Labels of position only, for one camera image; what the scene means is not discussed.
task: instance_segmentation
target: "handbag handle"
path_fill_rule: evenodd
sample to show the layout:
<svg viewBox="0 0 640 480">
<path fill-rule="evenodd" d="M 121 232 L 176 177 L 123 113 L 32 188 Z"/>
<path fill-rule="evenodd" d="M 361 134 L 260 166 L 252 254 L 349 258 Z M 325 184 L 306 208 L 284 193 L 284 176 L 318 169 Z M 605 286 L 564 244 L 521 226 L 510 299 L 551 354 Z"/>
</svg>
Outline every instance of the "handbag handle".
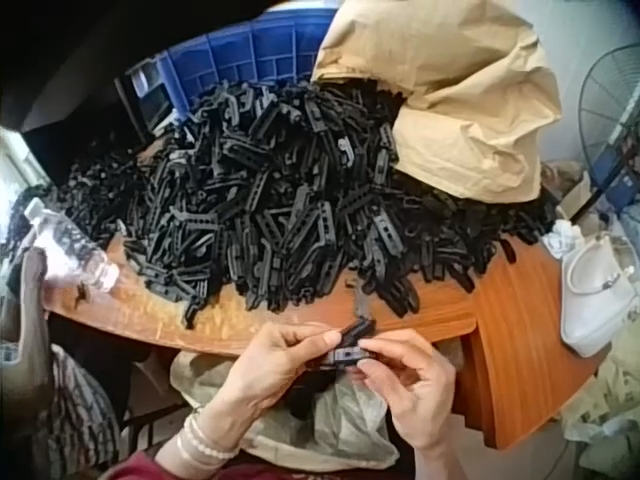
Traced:
<svg viewBox="0 0 640 480">
<path fill-rule="evenodd" d="M 603 241 L 604 240 L 609 240 L 609 236 L 606 234 L 599 234 L 598 236 L 596 236 L 596 238 L 589 242 L 588 245 L 585 246 L 585 248 L 583 248 L 580 252 L 578 252 L 578 254 L 575 256 L 575 258 L 571 261 L 571 265 L 569 265 L 569 268 L 567 270 L 567 287 L 569 287 L 569 289 L 571 290 L 571 292 L 573 292 L 575 295 L 595 295 L 598 294 L 600 292 L 603 292 L 605 290 L 609 290 L 610 288 L 612 288 L 617 282 L 618 280 L 620 280 L 620 278 L 622 278 L 622 273 L 620 272 L 616 272 L 611 274 L 600 286 L 597 287 L 593 287 L 593 288 L 578 288 L 574 283 L 573 283 L 573 272 L 576 268 L 576 265 L 578 264 L 578 261 L 584 256 L 584 254 L 593 249 L 596 246 L 602 246 L 603 245 Z M 625 275 L 631 275 L 633 272 L 635 271 L 633 266 L 627 267 L 624 269 L 624 274 Z"/>
</svg>

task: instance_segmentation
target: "pearl bracelet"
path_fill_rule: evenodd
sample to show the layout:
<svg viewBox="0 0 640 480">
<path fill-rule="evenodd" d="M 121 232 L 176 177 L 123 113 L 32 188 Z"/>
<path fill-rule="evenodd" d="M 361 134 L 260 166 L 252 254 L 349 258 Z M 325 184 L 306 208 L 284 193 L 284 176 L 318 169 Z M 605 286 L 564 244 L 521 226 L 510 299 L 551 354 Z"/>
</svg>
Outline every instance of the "pearl bracelet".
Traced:
<svg viewBox="0 0 640 480">
<path fill-rule="evenodd" d="M 198 450 L 203 455 L 206 455 L 207 457 L 215 458 L 216 460 L 231 460 L 236 455 L 238 455 L 238 452 L 240 451 L 240 449 L 237 448 L 233 452 L 221 452 L 219 450 L 211 448 L 210 445 L 212 442 L 210 442 L 209 439 L 204 435 L 204 433 L 202 433 L 202 430 L 200 430 L 200 427 L 198 427 L 193 414 L 189 415 L 184 421 L 184 432 L 187 439 L 189 440 L 189 443 L 191 443 L 191 445 L 196 450 Z"/>
</svg>

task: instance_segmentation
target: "person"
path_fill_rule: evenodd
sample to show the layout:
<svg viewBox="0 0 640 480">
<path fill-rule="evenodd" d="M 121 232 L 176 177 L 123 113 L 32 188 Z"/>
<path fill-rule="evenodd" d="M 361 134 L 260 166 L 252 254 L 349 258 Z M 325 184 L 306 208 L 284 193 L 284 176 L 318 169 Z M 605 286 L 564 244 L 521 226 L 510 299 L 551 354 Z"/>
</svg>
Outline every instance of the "person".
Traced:
<svg viewBox="0 0 640 480">
<path fill-rule="evenodd" d="M 235 362 L 218 394 L 187 418 L 183 429 L 158 451 L 155 459 L 137 452 L 103 478 L 307 478 L 276 467 L 224 466 L 239 451 L 251 424 L 282 397 L 307 362 L 325 355 L 340 339 L 339 332 L 319 325 L 265 324 Z M 386 332 L 361 340 L 359 345 L 375 353 L 379 360 L 361 360 L 351 375 L 388 404 L 395 428 L 415 449 L 416 478 L 465 479 L 447 438 L 454 367 L 414 330 Z M 345 472 L 309 478 L 349 477 Z M 373 472 L 367 473 L 366 478 L 374 478 Z M 375 478 L 388 477 L 378 473 Z"/>
</svg>

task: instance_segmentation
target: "wall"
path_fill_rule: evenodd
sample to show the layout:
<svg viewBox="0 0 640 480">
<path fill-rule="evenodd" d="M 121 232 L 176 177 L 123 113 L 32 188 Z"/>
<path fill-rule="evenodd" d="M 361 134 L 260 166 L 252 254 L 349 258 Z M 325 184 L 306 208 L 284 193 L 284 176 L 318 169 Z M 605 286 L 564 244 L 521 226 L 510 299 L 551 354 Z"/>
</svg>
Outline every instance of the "wall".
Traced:
<svg viewBox="0 0 640 480">
<path fill-rule="evenodd" d="M 640 42 L 640 22 L 622 0 L 512 0 L 531 22 L 558 78 L 563 119 L 540 136 L 543 160 L 582 158 L 578 98 L 593 63 L 613 48 Z"/>
</svg>

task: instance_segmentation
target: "white cloth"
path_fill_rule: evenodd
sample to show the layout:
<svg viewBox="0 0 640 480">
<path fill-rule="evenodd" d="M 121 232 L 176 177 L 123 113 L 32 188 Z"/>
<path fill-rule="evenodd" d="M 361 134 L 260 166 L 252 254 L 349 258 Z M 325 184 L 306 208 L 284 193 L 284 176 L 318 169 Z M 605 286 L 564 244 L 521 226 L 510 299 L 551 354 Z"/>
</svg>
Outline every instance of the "white cloth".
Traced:
<svg viewBox="0 0 640 480">
<path fill-rule="evenodd" d="M 569 220 L 556 220 L 549 233 L 542 237 L 542 243 L 555 258 L 562 258 L 571 250 L 584 245 L 580 227 Z"/>
</svg>

